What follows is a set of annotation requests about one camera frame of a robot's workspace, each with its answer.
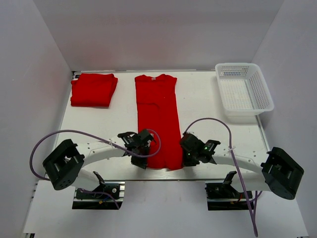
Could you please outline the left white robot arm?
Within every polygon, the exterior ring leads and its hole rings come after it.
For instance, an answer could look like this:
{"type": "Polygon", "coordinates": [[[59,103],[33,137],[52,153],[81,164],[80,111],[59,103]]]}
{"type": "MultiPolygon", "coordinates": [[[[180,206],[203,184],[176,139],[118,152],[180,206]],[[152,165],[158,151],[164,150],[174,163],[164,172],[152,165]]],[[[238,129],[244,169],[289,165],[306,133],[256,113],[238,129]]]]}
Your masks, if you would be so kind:
{"type": "Polygon", "coordinates": [[[144,129],[138,133],[119,133],[111,139],[85,132],[81,132],[81,135],[96,141],[76,144],[71,139],[66,139],[43,161],[43,167],[56,191],[72,186],[99,198],[106,190],[105,180],[98,172],[85,170],[87,165],[129,156],[133,165],[146,169],[148,162],[153,161],[163,151],[161,138],[152,129],[144,129]]]}

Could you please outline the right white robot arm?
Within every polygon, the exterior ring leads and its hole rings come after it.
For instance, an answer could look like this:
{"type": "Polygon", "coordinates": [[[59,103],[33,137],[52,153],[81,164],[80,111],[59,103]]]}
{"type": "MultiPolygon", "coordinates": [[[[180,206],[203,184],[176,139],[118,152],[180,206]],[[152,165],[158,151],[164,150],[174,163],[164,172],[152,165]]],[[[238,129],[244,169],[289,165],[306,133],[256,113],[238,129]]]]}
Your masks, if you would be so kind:
{"type": "Polygon", "coordinates": [[[184,166],[193,166],[200,162],[214,165],[235,166],[248,172],[242,174],[247,191],[271,191],[275,195],[293,200],[297,194],[304,169],[283,149],[273,147],[264,154],[266,161],[258,163],[254,158],[235,155],[228,146],[216,140],[203,142],[190,133],[185,133],[180,140],[185,156],[184,166]]]}

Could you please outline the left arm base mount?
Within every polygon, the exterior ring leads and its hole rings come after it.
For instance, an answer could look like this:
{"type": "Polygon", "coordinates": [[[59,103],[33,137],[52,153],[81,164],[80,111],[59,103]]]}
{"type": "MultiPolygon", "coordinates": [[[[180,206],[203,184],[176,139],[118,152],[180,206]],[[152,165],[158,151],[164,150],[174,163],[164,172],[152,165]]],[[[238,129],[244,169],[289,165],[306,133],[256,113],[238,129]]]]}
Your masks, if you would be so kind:
{"type": "Polygon", "coordinates": [[[125,182],[106,182],[97,188],[99,193],[84,193],[75,190],[72,203],[73,210],[118,210],[124,198],[125,182]]]}

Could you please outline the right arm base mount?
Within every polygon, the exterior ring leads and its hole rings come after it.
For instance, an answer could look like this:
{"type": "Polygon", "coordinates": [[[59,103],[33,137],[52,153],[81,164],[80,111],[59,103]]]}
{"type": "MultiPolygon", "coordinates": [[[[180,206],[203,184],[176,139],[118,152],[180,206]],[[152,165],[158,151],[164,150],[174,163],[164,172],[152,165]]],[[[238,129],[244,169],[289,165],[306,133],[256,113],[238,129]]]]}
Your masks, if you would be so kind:
{"type": "Polygon", "coordinates": [[[222,183],[206,183],[207,205],[209,211],[248,210],[243,192],[222,183]]]}

